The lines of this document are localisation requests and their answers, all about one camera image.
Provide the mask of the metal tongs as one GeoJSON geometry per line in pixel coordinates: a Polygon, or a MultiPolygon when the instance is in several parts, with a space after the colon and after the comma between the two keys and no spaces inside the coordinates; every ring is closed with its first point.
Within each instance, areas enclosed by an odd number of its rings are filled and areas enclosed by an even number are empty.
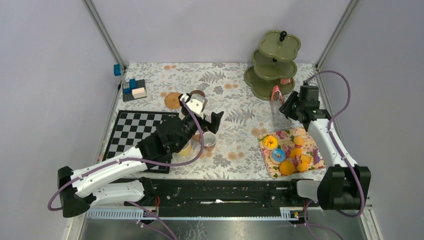
{"type": "Polygon", "coordinates": [[[284,115],[293,115],[295,110],[293,109],[297,98],[294,95],[290,95],[285,98],[283,95],[275,95],[271,97],[271,109],[276,113],[284,115]]]}

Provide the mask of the pink swiss roll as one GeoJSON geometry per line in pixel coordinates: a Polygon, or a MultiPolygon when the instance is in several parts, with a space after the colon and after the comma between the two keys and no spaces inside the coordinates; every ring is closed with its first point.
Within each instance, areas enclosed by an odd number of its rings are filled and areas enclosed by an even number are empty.
{"type": "Polygon", "coordinates": [[[282,85],[287,85],[287,84],[290,84],[291,82],[292,82],[291,78],[281,78],[280,79],[280,84],[282,84],[282,85]]]}

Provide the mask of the pink strawberry cake slice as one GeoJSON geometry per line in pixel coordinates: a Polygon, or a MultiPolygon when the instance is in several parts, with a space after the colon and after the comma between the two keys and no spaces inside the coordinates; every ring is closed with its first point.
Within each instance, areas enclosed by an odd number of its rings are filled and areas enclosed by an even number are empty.
{"type": "Polygon", "coordinates": [[[278,85],[275,85],[272,89],[271,100],[278,102],[281,105],[285,103],[284,95],[281,93],[281,90],[278,85]]]}

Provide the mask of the purple candy packet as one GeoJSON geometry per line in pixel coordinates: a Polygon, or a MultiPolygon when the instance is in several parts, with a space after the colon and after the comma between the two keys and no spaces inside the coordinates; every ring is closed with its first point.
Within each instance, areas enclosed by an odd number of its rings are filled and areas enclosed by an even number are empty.
{"type": "Polygon", "coordinates": [[[313,164],[314,164],[314,165],[319,164],[319,162],[320,162],[321,158],[320,158],[320,156],[319,156],[319,150],[318,150],[317,148],[315,148],[315,149],[312,151],[312,156],[313,156],[313,164]]]}

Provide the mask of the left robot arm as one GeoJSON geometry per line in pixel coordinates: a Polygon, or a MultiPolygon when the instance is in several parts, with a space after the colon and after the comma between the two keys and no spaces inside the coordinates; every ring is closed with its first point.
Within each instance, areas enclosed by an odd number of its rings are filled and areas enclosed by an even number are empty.
{"type": "Polygon", "coordinates": [[[223,115],[222,111],[212,112],[207,121],[190,114],[180,118],[171,112],[128,112],[116,123],[118,136],[110,139],[117,146],[118,155],[86,168],[64,166],[57,171],[58,191],[54,196],[60,199],[58,210],[63,217],[72,218],[96,205],[138,201],[144,206],[152,204],[155,192],[143,181],[126,185],[115,181],[154,167],[174,166],[173,154],[181,152],[198,130],[217,133],[223,115]]]}

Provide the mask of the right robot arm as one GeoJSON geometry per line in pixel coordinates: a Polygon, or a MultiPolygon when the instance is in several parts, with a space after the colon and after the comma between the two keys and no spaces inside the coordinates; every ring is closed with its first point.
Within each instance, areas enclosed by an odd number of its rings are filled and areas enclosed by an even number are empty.
{"type": "Polygon", "coordinates": [[[287,119],[302,123],[314,140],[322,156],[326,173],[321,181],[301,179],[287,191],[287,201],[293,206],[301,205],[306,199],[317,202],[323,210],[336,210],[345,214],[364,208],[371,182],[371,171],[359,166],[348,153],[332,126],[332,117],[320,108],[319,88],[302,85],[293,91],[279,108],[287,119]]]}

